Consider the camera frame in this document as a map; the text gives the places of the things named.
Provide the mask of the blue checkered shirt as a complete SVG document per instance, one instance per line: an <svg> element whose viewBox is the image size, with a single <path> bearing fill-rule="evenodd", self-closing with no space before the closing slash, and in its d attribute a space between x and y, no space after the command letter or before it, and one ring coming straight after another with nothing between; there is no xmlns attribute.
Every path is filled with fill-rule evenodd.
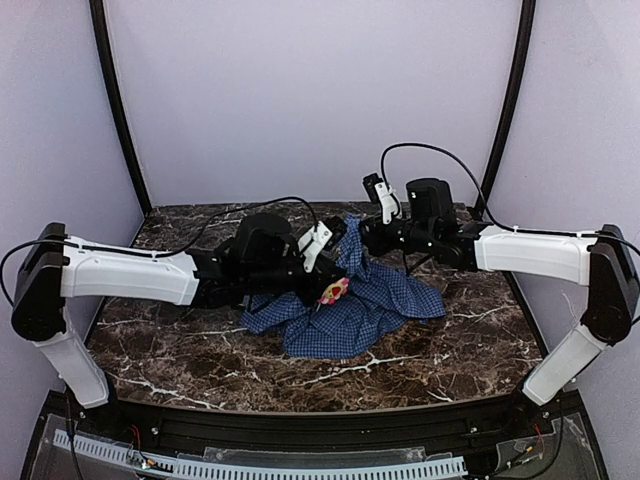
<svg viewBox="0 0 640 480"><path fill-rule="evenodd" d="M346 270L348 285L334 302L307 307L292 292L261 295L242 314L241 326L256 335L277 331L292 357L350 359L410 320L443 317L439 290L369 259L360 238L362 223L357 216L346 218L337 265Z"/></svg>

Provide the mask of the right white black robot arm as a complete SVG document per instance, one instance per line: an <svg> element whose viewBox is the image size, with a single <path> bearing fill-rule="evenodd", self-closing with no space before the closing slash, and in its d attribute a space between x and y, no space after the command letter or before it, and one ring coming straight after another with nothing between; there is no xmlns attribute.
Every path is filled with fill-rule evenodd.
<svg viewBox="0 0 640 480"><path fill-rule="evenodd" d="M378 174L366 176L363 186L380 208L360 227L373 256L398 250L423 254L461 271L530 274L587 288L587 307L578 324L524 378L520 391L526 402L549 403L602 352L630 334L639 302L639 276L630 255L632 246L617 226L544 233L502 227L495 220L461 224L443 180L407 183L408 215Z"/></svg>

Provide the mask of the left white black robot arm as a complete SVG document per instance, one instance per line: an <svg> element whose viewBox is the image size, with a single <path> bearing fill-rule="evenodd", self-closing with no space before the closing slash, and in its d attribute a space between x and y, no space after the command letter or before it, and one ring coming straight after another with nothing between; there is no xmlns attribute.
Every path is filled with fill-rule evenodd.
<svg viewBox="0 0 640 480"><path fill-rule="evenodd" d="M116 395L68 319L67 299L119 297L216 309L292 293L313 306L346 275L328 255L346 231L334 216L296 238L285 218L258 213L213 250L153 251L89 242L51 223L22 246L28 254L8 298L11 325L41 350L82 408L102 408Z"/></svg>

